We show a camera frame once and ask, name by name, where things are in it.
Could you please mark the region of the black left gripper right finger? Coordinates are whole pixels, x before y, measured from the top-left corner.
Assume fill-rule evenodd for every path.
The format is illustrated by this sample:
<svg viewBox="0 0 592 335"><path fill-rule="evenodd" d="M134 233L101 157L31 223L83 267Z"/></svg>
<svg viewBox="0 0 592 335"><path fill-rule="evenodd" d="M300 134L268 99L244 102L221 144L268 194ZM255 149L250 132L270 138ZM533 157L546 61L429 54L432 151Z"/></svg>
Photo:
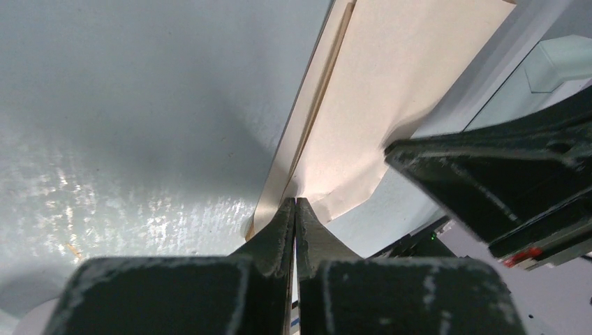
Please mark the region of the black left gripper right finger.
<svg viewBox="0 0 592 335"><path fill-rule="evenodd" d="M302 334L524 334L505 283L472 258L361 258L295 202Z"/></svg>

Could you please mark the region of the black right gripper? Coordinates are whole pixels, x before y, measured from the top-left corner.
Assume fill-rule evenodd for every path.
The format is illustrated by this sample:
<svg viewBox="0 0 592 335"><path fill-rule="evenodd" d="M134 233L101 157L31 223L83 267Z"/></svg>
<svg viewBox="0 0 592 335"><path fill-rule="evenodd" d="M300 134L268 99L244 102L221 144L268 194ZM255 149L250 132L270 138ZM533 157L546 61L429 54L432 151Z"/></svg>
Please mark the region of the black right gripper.
<svg viewBox="0 0 592 335"><path fill-rule="evenodd" d="M472 131L397 140L385 160L498 259L543 259L591 237L591 90ZM370 258L456 255L441 217Z"/></svg>

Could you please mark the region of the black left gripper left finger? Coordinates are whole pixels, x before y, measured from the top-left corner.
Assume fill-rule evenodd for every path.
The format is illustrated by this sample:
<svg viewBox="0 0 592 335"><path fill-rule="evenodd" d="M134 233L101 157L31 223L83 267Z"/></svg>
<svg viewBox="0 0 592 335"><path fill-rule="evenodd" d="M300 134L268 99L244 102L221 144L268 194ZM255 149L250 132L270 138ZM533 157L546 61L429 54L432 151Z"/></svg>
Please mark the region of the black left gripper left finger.
<svg viewBox="0 0 592 335"><path fill-rule="evenodd" d="M227 256L92 258L46 334L288 334L295 200Z"/></svg>

